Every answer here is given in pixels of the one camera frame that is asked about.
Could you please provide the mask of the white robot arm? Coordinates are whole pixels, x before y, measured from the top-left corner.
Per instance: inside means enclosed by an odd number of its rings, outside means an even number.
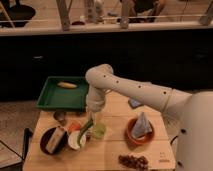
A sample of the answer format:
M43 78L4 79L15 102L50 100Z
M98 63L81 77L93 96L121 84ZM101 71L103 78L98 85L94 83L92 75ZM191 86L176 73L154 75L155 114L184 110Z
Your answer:
M188 93L170 87L117 77L109 64L87 70L86 105L99 112L112 90L180 121L176 171L213 171L213 91Z

